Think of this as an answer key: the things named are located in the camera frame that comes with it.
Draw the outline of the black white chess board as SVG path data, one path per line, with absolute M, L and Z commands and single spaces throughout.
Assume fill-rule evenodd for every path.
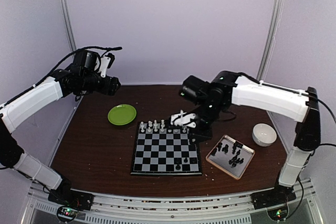
M 202 175 L 202 162 L 199 145 L 190 142 L 189 129 L 175 127 L 154 129 L 145 124 L 145 132 L 141 132 L 137 124 L 131 163 L 131 175 L 148 176 L 192 176 Z M 196 158 L 192 164 L 190 158 Z

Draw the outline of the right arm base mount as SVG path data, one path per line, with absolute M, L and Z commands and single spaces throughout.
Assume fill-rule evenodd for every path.
M 293 192 L 286 193 L 274 189 L 251 194 L 251 200 L 255 210 L 285 204 L 296 198 L 296 194 Z

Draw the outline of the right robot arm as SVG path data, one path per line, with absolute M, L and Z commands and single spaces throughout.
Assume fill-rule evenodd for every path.
M 231 105 L 249 106 L 293 119 L 296 137 L 278 176 L 278 185 L 269 192 L 272 203 L 289 196 L 310 155 L 321 143 L 321 122 L 317 91 L 285 88 L 258 81 L 243 72 L 221 71 L 211 82 L 195 76 L 184 80 L 179 95 L 197 108 L 171 116 L 170 124 L 190 127 L 197 142 L 211 138 L 212 124 Z

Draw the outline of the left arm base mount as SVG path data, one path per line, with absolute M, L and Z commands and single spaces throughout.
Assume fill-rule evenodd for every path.
M 51 191 L 48 196 L 48 200 L 60 205 L 70 206 L 80 211 L 90 210 L 94 195 L 90 193 L 84 193 L 80 191 L 71 190 L 68 198 L 57 196 L 54 191 Z

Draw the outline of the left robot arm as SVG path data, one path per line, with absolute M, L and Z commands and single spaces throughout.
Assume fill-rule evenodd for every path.
M 26 120 L 35 117 L 35 113 L 69 94 L 98 92 L 115 95 L 121 87 L 117 77 L 110 77 L 92 71 L 82 74 L 70 70 L 58 69 L 42 83 L 31 88 L 9 103 L 1 105 L 1 165 L 3 169 L 14 169 L 36 180 L 49 189 L 64 205 L 71 205 L 75 192 L 62 185 L 64 179 L 52 168 L 31 156 L 13 137 L 13 132 Z

